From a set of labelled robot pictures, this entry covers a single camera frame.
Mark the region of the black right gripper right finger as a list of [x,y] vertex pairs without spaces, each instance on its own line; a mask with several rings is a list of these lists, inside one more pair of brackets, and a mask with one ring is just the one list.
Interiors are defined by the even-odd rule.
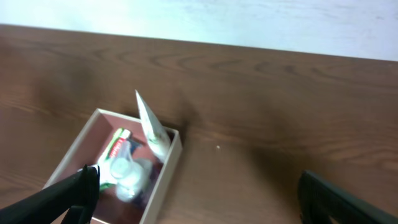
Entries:
[[298,202],[302,223],[394,224],[397,217],[305,170],[298,181]]

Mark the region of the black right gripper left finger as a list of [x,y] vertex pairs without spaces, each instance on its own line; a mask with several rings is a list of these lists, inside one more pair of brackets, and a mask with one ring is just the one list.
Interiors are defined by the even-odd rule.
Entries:
[[100,168],[81,171],[36,194],[1,209],[1,224],[90,223],[100,194]]

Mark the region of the clear foam pump soap bottle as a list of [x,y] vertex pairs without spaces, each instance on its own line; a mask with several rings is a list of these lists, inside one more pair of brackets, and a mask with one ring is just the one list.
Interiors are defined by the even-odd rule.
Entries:
[[150,158],[142,147],[133,155],[125,140],[118,154],[111,160],[111,175],[118,181],[115,193],[118,199],[135,207],[145,208],[163,167],[156,157]]

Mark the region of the blue disposable razor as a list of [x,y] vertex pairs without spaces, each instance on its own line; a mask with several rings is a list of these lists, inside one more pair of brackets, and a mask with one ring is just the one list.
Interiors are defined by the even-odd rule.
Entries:
[[133,139],[127,139],[126,141],[129,143],[129,151],[131,155],[133,155],[137,149],[143,146],[140,142],[137,142]]

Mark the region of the green Dettol soap pack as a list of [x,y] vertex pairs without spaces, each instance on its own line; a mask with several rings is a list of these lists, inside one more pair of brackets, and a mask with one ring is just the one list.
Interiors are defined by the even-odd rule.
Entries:
[[111,160],[106,160],[98,164],[91,165],[89,167],[95,168],[99,171],[99,191],[103,192],[106,189],[115,186],[117,180],[111,175]]

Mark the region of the white Pantene tube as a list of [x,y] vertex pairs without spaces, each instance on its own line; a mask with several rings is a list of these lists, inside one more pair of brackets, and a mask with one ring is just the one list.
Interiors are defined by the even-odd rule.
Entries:
[[171,145],[169,135],[139,92],[137,90],[135,92],[142,129],[147,139],[147,144],[156,158],[164,163]]

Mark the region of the Colgate toothpaste tube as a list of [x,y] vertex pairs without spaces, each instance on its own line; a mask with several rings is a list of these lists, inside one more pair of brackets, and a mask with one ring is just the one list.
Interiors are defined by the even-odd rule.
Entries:
[[114,132],[114,134],[112,135],[110,142],[106,145],[104,151],[100,155],[97,162],[100,164],[110,158],[114,158],[118,154],[118,152],[122,146],[122,143],[125,140],[129,139],[131,137],[131,135],[132,135],[132,132],[128,129],[124,129],[124,128],[117,129]]

